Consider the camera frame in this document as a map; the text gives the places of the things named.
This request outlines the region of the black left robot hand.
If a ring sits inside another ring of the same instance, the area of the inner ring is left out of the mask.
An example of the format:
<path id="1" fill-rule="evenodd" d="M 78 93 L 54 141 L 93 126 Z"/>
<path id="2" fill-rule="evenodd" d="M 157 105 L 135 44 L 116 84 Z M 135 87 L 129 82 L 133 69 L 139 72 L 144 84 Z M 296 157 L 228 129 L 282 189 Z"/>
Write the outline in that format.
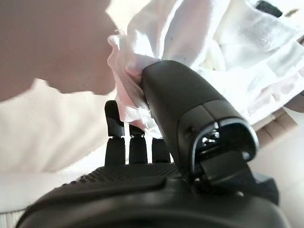
<path id="1" fill-rule="evenodd" d="M 255 131 L 189 67 L 164 60 L 142 72 L 161 131 L 148 163 L 145 134 L 125 145 L 115 101 L 105 105 L 105 164 L 29 206 L 18 228 L 287 228 L 275 181 L 252 173 Z"/>

